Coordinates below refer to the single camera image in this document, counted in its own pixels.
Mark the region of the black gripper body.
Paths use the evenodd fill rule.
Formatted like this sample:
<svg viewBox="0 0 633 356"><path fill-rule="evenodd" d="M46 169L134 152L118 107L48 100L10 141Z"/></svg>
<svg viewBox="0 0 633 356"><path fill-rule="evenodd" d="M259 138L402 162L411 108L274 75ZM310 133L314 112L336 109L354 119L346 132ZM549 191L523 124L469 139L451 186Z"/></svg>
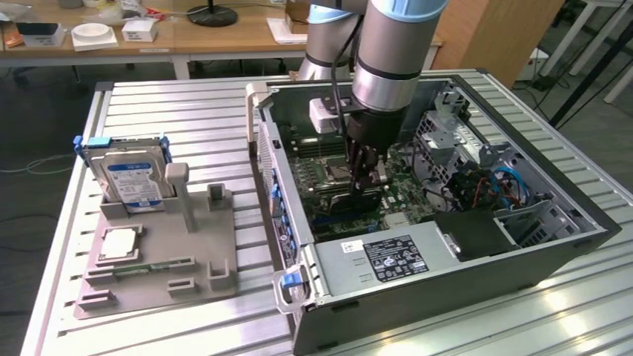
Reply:
<svg viewBox="0 0 633 356"><path fill-rule="evenodd" d="M396 142L404 122L404 110L358 111L348 121L348 143L386 151Z"/></svg>

